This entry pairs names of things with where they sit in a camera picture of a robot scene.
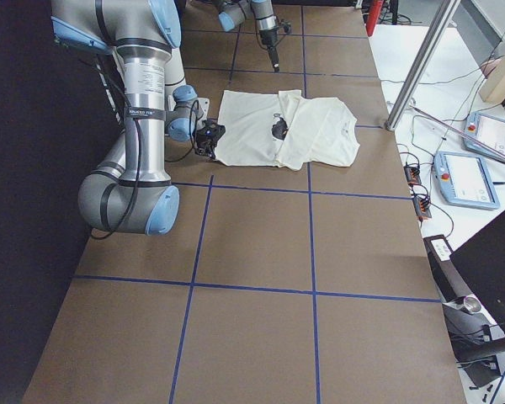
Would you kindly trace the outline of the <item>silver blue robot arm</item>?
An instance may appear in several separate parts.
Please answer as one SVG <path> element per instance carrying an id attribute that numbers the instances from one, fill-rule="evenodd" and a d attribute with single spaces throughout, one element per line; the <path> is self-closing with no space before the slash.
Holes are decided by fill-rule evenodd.
<path id="1" fill-rule="evenodd" d="M 248 19 L 255 21 L 255 35 L 258 45 L 268 53 L 274 72 L 279 72 L 277 47 L 281 40 L 292 31 L 291 22 L 279 19 L 269 0 L 241 0 L 211 2 L 218 13 L 221 27 L 225 32 L 235 29 Z"/>
<path id="2" fill-rule="evenodd" d="M 124 62 L 124 131 L 106 158 L 83 180 L 83 219 L 107 238 L 116 232 L 162 235 L 176 220 L 179 191 L 165 170 L 165 139 L 187 141 L 199 156 L 215 158 L 225 128 L 205 116 L 194 88 L 171 86 L 180 73 L 181 27 L 172 1 L 54 1 L 55 37 L 64 45 Z"/>

